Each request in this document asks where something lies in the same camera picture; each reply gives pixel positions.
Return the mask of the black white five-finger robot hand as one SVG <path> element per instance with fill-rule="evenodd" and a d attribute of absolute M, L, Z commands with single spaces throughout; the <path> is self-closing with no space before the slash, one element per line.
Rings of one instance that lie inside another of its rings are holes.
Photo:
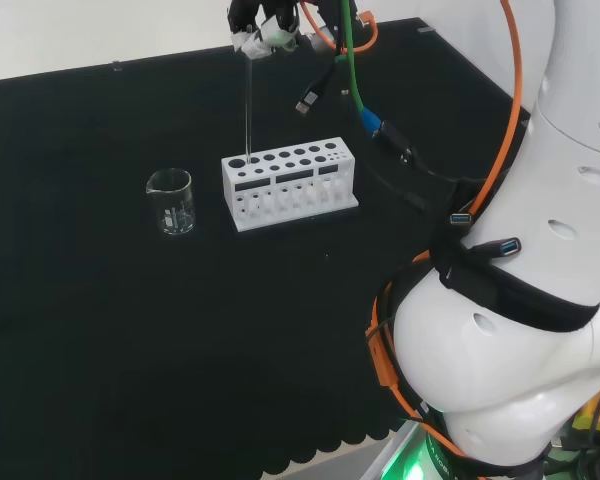
<path fill-rule="evenodd" d="M 292 53 L 298 47 L 297 1 L 232 0 L 227 20 L 235 52 L 255 61 L 278 50 Z"/>

